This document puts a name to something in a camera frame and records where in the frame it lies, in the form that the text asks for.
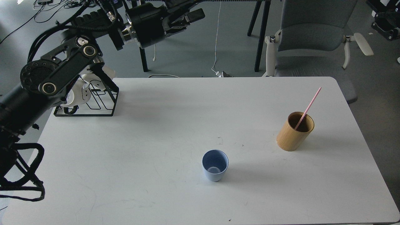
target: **cup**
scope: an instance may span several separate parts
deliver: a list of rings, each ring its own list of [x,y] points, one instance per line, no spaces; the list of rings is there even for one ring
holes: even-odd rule
[[[85,104],[90,100],[92,94],[89,90],[88,85],[79,78],[72,86],[71,90],[67,95],[67,102],[61,104],[62,107],[73,107],[80,104]]]
[[[296,150],[314,129],[314,121],[309,115],[303,118],[297,130],[294,129],[302,115],[302,112],[292,112],[283,124],[276,136],[276,143],[281,149],[290,152]]]
[[[115,77],[116,73],[110,67],[103,66],[103,71],[108,77],[111,78],[111,80]],[[83,74],[81,77],[86,83],[93,85],[96,89],[99,89],[100,91],[106,90],[102,80],[94,73]]]
[[[218,149],[206,152],[202,160],[203,171],[210,181],[219,181],[228,168],[229,160],[226,154]]]

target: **wooden cup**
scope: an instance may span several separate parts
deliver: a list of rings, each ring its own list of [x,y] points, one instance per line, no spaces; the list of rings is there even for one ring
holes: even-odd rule
[[[309,115],[304,117],[297,130],[294,129],[302,115],[302,112],[292,112],[283,124],[276,136],[276,143],[281,149],[290,152],[296,150],[314,129],[314,121]]]

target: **floor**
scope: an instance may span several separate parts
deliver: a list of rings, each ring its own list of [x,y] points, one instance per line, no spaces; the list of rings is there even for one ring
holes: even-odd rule
[[[32,2],[25,0],[17,5],[17,0],[0,1],[0,38],[26,22],[35,14]],[[143,72],[139,50],[136,44],[115,50],[107,36],[97,41],[104,53],[106,65],[117,72],[118,77],[148,77],[152,74],[172,74],[181,77],[214,77],[211,70],[215,60],[215,43],[219,6],[221,5],[216,71],[225,71],[232,76],[262,76],[265,72],[265,53],[261,59],[260,72],[254,72],[260,18],[255,24],[251,37],[247,29],[254,9],[254,2],[203,2],[196,8],[203,8],[206,18],[193,23],[182,33],[165,39],[154,47],[146,49],[150,72]],[[266,29],[273,35],[279,29],[282,3],[271,3]],[[33,40],[44,30],[52,27],[56,20],[64,21],[75,9],[62,9],[45,23],[29,22],[0,45],[0,94],[5,94],[19,82],[19,73],[26,63],[27,54]],[[43,21],[55,11],[40,13],[36,20]],[[400,208],[400,40],[387,41],[371,27],[371,9],[365,1],[358,1],[348,22],[346,31],[361,33],[371,45],[375,55],[364,56],[355,43],[351,43],[351,61],[347,73],[358,92],[358,101],[350,105],[354,117],[363,133],[384,180]],[[39,50],[43,55],[60,43],[59,35],[50,37]],[[320,54],[303,51],[294,54]],[[328,57],[343,61],[342,47],[330,52]],[[36,142],[50,112],[37,122],[40,130],[29,130],[23,142]],[[7,199],[0,199],[0,209],[6,207]]]

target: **gray chair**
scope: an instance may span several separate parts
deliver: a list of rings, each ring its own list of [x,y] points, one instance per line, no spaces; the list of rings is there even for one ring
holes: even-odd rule
[[[344,27],[357,0],[285,0],[281,29],[267,43],[266,73],[263,76],[330,76],[336,79],[348,104],[357,100],[345,69],[350,59],[349,42],[356,41],[365,55],[373,55],[364,37],[344,35]],[[278,51],[314,49],[332,51],[344,43],[345,62],[321,56],[276,57]]]

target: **straw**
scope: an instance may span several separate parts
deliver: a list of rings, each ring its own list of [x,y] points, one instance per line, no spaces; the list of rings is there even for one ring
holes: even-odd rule
[[[312,98],[312,100],[311,100],[310,104],[308,105],[307,109],[304,111],[303,115],[301,116],[299,122],[297,123],[296,127],[294,128],[295,131],[296,131],[297,128],[299,127],[301,121],[303,121],[303,119],[304,119],[304,117],[306,116],[306,114],[307,114],[309,108],[311,107],[311,104],[314,102],[314,100],[315,100],[315,98],[317,97],[317,95],[318,95],[318,93],[320,92],[320,90],[321,90],[321,87],[318,89],[317,93],[315,93],[314,98]]]

